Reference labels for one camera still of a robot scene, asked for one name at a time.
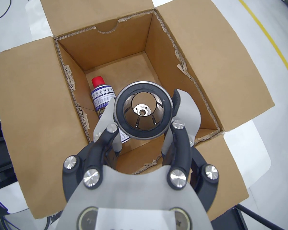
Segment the silver bolt head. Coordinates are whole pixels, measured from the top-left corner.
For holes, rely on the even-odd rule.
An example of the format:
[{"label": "silver bolt head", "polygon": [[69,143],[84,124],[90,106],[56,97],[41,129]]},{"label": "silver bolt head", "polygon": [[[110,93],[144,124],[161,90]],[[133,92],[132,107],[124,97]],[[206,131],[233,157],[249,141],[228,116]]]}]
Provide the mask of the silver bolt head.
[{"label": "silver bolt head", "polygon": [[171,183],[176,188],[183,188],[187,184],[187,177],[184,172],[182,172],[179,169],[174,169],[169,175],[169,178],[171,180]]},{"label": "silver bolt head", "polygon": [[173,124],[174,128],[177,130],[181,130],[185,127],[185,124],[178,119],[174,120],[172,124]]},{"label": "silver bolt head", "polygon": [[95,186],[99,181],[99,172],[97,169],[89,169],[84,173],[83,182],[86,187]]},{"label": "silver bolt head", "polygon": [[206,176],[211,180],[216,180],[219,177],[219,172],[213,165],[207,165],[205,167]]},{"label": "silver bolt head", "polygon": [[95,134],[95,136],[94,136],[94,142],[96,142],[101,135],[102,135],[102,132],[99,132],[99,133]]},{"label": "silver bolt head", "polygon": [[109,133],[115,133],[117,131],[117,125],[116,124],[108,124],[107,131]]},{"label": "silver bolt head", "polygon": [[69,156],[64,161],[64,168],[66,169],[72,169],[77,163],[77,159],[74,156]]}]

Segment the cardboard flap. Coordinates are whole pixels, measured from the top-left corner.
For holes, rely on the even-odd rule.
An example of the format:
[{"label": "cardboard flap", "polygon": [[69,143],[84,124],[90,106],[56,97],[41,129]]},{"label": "cardboard flap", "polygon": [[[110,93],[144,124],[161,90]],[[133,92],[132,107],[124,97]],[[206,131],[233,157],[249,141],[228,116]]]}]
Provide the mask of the cardboard flap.
[{"label": "cardboard flap", "polygon": [[41,0],[41,3],[55,36],[154,7],[152,0]]},{"label": "cardboard flap", "polygon": [[62,163],[86,146],[87,139],[52,37],[0,53],[0,118],[33,216],[62,210]]},{"label": "cardboard flap", "polygon": [[200,143],[196,149],[207,163],[214,165],[219,171],[218,190],[208,211],[209,219],[214,220],[247,199],[248,192],[223,135]]},{"label": "cardboard flap", "polygon": [[157,9],[224,130],[274,106],[247,50],[211,0],[174,0]]}]

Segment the white table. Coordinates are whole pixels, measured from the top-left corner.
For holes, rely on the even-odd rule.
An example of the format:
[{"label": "white table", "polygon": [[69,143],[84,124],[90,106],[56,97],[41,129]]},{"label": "white table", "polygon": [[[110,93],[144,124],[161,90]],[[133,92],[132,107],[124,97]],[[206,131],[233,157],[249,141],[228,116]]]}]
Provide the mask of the white table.
[{"label": "white table", "polygon": [[[154,6],[160,6],[172,0],[153,0]],[[32,41],[52,36],[40,0],[26,4]],[[271,160],[265,145],[252,120],[226,132],[224,139],[231,151],[245,186],[249,188],[270,168]],[[0,189],[0,201],[15,213],[28,208],[18,182]]]}]

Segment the yellow floor line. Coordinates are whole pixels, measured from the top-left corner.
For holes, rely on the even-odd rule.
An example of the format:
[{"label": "yellow floor line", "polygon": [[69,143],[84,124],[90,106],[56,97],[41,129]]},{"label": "yellow floor line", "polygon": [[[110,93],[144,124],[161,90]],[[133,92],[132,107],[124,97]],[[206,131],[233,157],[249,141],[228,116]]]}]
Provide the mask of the yellow floor line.
[{"label": "yellow floor line", "polygon": [[251,17],[255,20],[255,22],[258,24],[260,29],[266,35],[266,37],[268,38],[268,40],[270,41],[270,43],[272,44],[272,46],[274,47],[274,49],[276,50],[276,52],[278,53],[279,57],[281,58],[282,62],[284,63],[285,67],[288,70],[288,62],[286,61],[285,57],[281,53],[280,49],[278,48],[274,40],[271,38],[270,34],[267,32],[267,30],[264,28],[262,23],[255,16],[255,14],[251,11],[251,9],[247,6],[247,4],[243,0],[238,0],[238,1],[243,5],[243,7],[247,10],[247,12],[251,15]]}]

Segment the torn cardboard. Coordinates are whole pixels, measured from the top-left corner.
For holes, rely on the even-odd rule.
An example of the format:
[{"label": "torn cardboard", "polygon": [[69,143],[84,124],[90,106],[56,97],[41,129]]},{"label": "torn cardboard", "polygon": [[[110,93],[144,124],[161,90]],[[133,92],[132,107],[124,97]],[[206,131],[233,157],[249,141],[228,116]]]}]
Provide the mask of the torn cardboard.
[{"label": "torn cardboard", "polygon": [[[59,37],[0,53],[2,129],[35,218],[66,204],[64,159],[87,145],[98,122],[90,98],[95,75],[102,75],[116,94],[139,80],[154,81],[170,95],[176,88],[187,91],[201,113],[197,147],[220,172],[210,219],[247,197],[222,135],[216,135],[273,102],[236,33],[210,0],[175,0],[154,10],[151,0],[41,2]],[[162,141],[124,143],[117,170],[131,174],[151,163]]]}]

